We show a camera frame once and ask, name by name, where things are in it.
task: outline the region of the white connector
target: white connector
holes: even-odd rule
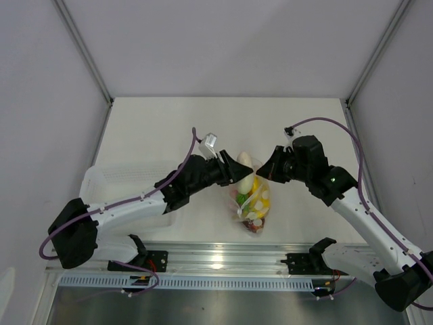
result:
[[[215,142],[217,142],[217,136],[213,133],[206,134],[202,142],[200,142],[198,149],[204,158],[212,159],[218,157],[214,150]]]
[[[286,148],[288,148],[288,147],[292,147],[293,140],[295,140],[297,137],[300,137],[300,131],[299,130],[293,129],[292,132],[293,132],[293,135],[290,135],[289,133],[284,131],[284,135],[286,136],[287,140],[289,141],[289,143],[284,147],[284,150],[286,150]]]

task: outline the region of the red wire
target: red wire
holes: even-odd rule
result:
[[[337,274],[338,274],[338,278],[337,278],[336,280],[334,280],[334,282],[337,282],[337,281],[340,279],[340,277],[341,277],[340,271],[338,271],[338,270],[336,269],[336,272],[337,272]]]
[[[155,263],[150,259],[149,260],[149,264],[150,264],[150,266],[152,267],[152,269],[154,269],[154,272],[156,272],[156,266],[155,266]]]

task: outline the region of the plastic bag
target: plastic bag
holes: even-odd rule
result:
[[[238,184],[229,186],[229,208],[232,219],[240,222],[244,228],[253,234],[263,231],[266,217],[271,208],[271,195],[266,179],[255,175],[261,164],[252,159],[254,169],[254,181],[251,190],[247,194],[240,194]]]

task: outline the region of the green vegetable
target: green vegetable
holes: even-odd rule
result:
[[[236,203],[238,203],[239,206],[241,207],[245,203],[245,201],[247,201],[247,199],[248,199],[248,194],[238,194],[236,196]],[[244,207],[244,211],[248,212],[249,210],[250,210],[250,207],[248,205],[246,205]]]

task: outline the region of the bag of vegetables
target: bag of vegetables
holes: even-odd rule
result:
[[[250,232],[259,234],[271,208],[269,185],[266,179],[255,174],[261,167],[260,162],[246,152],[241,152],[237,161],[253,168],[254,173],[229,186],[229,207],[235,213],[233,220],[239,221]]]

